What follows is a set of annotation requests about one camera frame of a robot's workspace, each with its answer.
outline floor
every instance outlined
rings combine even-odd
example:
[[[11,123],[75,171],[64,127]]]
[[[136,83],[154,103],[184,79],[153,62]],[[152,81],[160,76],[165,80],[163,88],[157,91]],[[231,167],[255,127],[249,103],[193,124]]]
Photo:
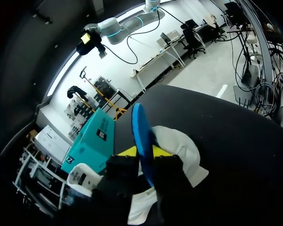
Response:
[[[187,57],[184,59],[186,67],[169,72],[161,83],[215,97],[218,96],[224,100],[236,103],[233,92],[233,86],[236,81],[232,63],[231,42],[208,43],[206,46],[206,54],[199,53],[196,59]],[[234,65],[236,65],[241,49],[239,39],[234,39]],[[237,72],[240,76],[242,75],[244,62],[245,57],[241,55],[237,66]]]

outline teal box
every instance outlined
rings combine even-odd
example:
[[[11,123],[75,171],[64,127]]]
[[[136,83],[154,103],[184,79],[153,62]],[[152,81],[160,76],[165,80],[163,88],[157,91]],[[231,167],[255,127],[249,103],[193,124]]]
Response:
[[[97,109],[76,137],[62,164],[67,173],[79,163],[85,163],[99,173],[114,150],[115,121],[103,110]]]

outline white robotic arm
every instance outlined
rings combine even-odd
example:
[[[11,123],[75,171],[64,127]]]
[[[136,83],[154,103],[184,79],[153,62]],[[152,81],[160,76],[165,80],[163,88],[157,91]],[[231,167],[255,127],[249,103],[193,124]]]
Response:
[[[106,52],[105,47],[100,43],[102,36],[106,36],[112,45],[120,43],[134,31],[157,21],[158,18],[162,19],[165,13],[158,9],[159,4],[160,0],[146,0],[143,9],[144,13],[132,17],[121,24],[114,17],[98,24],[87,24],[83,30],[82,41],[77,46],[78,53],[85,55],[94,47],[97,47],[100,57],[103,58]]]

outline white desk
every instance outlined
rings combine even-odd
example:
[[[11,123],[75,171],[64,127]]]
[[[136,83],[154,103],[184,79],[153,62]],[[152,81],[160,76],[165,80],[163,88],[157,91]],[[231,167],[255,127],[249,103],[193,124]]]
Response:
[[[197,34],[196,32],[199,31],[199,30],[201,30],[202,28],[206,27],[207,25],[208,25],[208,24],[204,24],[204,25],[201,25],[201,26],[198,26],[198,27],[194,28],[194,31],[195,31],[194,35],[195,35],[195,38],[203,45],[204,48],[205,48],[206,46],[205,46],[204,42],[202,41],[200,35]],[[136,78],[136,80],[137,80],[139,86],[141,87],[141,90],[142,90],[143,93],[146,92],[146,88],[145,88],[145,86],[143,85],[143,83],[142,83],[142,81],[141,81],[139,75],[141,74],[142,71],[144,71],[144,70],[147,68],[147,66],[151,65],[152,63],[154,63],[155,61],[157,61],[157,60],[160,59],[161,57],[164,58],[164,57],[163,57],[164,54],[170,55],[171,57],[173,57],[174,59],[176,59],[176,60],[180,63],[180,65],[181,65],[182,67],[185,67],[184,61],[181,59],[180,55],[178,54],[178,52],[177,52],[176,49],[175,49],[175,46],[176,46],[179,42],[181,42],[181,41],[183,41],[183,40],[184,40],[184,36],[181,35],[181,36],[179,36],[178,38],[175,38],[174,40],[172,40],[172,42],[171,42],[171,44],[170,44],[169,46],[167,46],[167,45],[162,46],[164,49],[163,49],[160,53],[158,53],[156,56],[154,56],[153,58],[151,58],[148,62],[144,63],[143,66],[141,66],[141,68],[140,68],[139,70],[137,70],[137,72],[134,72],[134,73],[130,76],[131,78]],[[177,57],[173,56],[172,54],[170,54],[170,53],[168,52],[168,50],[170,50],[170,49],[172,49],[172,50],[175,52],[175,54],[177,55]],[[167,61],[167,62],[170,64],[170,66],[171,66],[172,68],[174,68],[173,63],[171,63],[171,62],[169,62],[169,61]]]
[[[182,35],[182,36],[178,37],[177,39],[173,40],[172,43],[171,43],[167,48],[163,49],[163,50],[162,50],[160,53],[158,53],[155,57],[153,57],[152,59],[150,59],[148,62],[144,63],[143,66],[142,66],[139,70],[137,70],[137,72],[134,72],[134,73],[130,76],[131,78],[136,78],[136,79],[137,79],[137,82],[139,83],[139,85],[140,85],[140,87],[141,87],[143,93],[146,92],[146,88],[145,88],[145,86],[143,85],[143,83],[142,83],[142,81],[141,81],[141,79],[140,79],[140,77],[139,77],[139,74],[140,74],[142,71],[144,71],[144,70],[147,68],[147,66],[151,65],[152,63],[154,63],[155,61],[157,61],[157,60],[160,59],[161,57],[163,58],[163,55],[164,55],[164,54],[169,54],[171,57],[173,57],[174,59],[176,59],[176,60],[181,64],[182,67],[185,67],[185,63],[184,63],[183,60],[180,58],[178,52],[177,52],[176,49],[175,49],[175,46],[176,46],[179,42],[181,42],[183,39],[184,39],[184,36]],[[170,49],[172,49],[172,50],[175,52],[175,54],[177,55],[178,58],[176,58],[175,56],[173,56],[172,54],[170,54],[170,53],[168,52],[168,50],[170,50]],[[174,68],[174,66],[173,66],[173,64],[172,64],[171,62],[168,62],[168,63],[170,64],[170,66],[171,66],[172,68]]]

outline ceiling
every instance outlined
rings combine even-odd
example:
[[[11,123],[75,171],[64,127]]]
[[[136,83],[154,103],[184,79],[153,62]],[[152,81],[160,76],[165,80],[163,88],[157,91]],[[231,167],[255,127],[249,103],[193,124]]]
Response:
[[[0,150],[34,119],[36,106],[42,102],[62,63],[75,49],[83,27],[143,2],[0,2]]]

